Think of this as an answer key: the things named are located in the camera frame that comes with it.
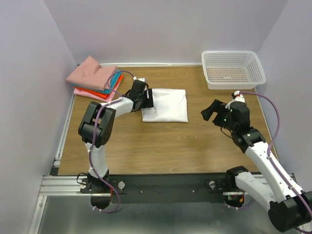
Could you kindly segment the teal folded shirt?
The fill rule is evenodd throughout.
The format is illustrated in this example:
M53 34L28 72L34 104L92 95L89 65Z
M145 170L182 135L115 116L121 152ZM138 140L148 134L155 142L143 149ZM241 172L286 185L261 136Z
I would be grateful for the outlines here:
M115 73L114 73L114 76L111 78L110 80L110 87L112 89L116 89L116 86L121 82L122 80L122 72L121 70L117 70ZM111 90L108 89L108 88L105 88L104 90L97 90L97 89L91 89L91 88L86 88L84 86L80 86L80 85L77 85L77 84L73 84L72 83L72 86L73 87L79 87L79 88L85 88L85 89L88 89L88 90L92 90L92 91L95 91L95 92L99 92L99 93L103 93L103 94L110 94L111 93Z

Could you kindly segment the dusty pink folded shirt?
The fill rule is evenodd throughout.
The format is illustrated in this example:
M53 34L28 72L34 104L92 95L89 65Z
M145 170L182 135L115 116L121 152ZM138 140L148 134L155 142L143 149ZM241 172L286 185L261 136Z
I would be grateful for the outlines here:
M89 56L66 79L74 86L101 90L108 88L107 80L117 71L117 66L102 67L97 60Z

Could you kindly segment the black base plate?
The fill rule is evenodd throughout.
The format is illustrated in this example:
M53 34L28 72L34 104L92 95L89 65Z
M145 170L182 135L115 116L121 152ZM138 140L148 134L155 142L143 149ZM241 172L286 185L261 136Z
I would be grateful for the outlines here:
M96 209L110 211L123 204L221 203L243 210L254 204L247 194L227 184L225 173L106 175L76 177L80 193L90 195Z

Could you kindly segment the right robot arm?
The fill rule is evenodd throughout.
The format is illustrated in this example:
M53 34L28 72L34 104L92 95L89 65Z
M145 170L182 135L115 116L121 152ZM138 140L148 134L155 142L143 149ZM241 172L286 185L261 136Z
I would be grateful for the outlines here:
M268 213L273 226L280 232L298 229L312 220L312 194L304 191L283 169L269 149L263 135L250 122L250 109L244 99L236 97L226 104L214 100L201 111L205 121L213 113L213 124L226 129L236 146L250 158L265 178L267 185L257 181L242 166L229 169L224 179L230 191L247 192Z

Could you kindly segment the orange folded shirt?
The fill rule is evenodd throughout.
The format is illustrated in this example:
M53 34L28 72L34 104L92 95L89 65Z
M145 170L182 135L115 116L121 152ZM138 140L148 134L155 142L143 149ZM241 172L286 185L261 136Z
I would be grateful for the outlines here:
M124 75L122 75L121 73L114 75L114 77L111 81L111 85L114 84L113 90L117 90L117 88L119 87L123 77L124 77ZM97 97L104 99L104 100L108 100L110 95L114 95L114 92L112 90L109 90L109 89L105 89L104 91L95 91L95 90L90 90L90 89L86 89L86 88L82 88L82 87L75 87L75 88L79 91L89 93L91 95L97 96Z

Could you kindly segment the white plastic basket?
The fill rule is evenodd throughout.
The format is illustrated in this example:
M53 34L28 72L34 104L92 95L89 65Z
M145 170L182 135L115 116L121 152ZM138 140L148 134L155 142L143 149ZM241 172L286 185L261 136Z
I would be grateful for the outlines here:
M201 61L210 90L253 89L266 83L260 59L253 51L204 51Z

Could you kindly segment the white t shirt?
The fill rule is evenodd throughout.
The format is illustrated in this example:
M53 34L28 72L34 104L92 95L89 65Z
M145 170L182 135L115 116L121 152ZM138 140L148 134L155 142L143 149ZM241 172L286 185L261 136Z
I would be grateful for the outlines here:
M154 106L142 109L143 122L188 123L185 90L152 89L149 97L152 97Z

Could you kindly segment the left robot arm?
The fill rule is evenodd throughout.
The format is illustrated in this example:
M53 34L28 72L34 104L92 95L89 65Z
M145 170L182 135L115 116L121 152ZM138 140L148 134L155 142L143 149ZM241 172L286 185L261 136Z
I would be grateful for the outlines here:
M105 193L112 191L106 163L106 144L117 117L153 107L152 90L144 78L134 78L132 87L116 100L100 104L91 102L82 118L78 134L84 142L90 168L87 178L80 183L81 192Z

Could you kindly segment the light pink folded shirt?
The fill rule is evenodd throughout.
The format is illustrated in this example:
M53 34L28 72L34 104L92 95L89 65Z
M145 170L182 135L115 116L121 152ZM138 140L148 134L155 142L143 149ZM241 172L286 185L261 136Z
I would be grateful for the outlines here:
M112 101L114 96L115 96L115 92L113 92L113 91L111 91L109 94L105 94L105 93L93 91L90 89L86 89L83 87L79 87L79 86L76 86L74 84L73 84L73 88L74 88L74 94L75 95L97 99L97 100L100 100L102 102Z

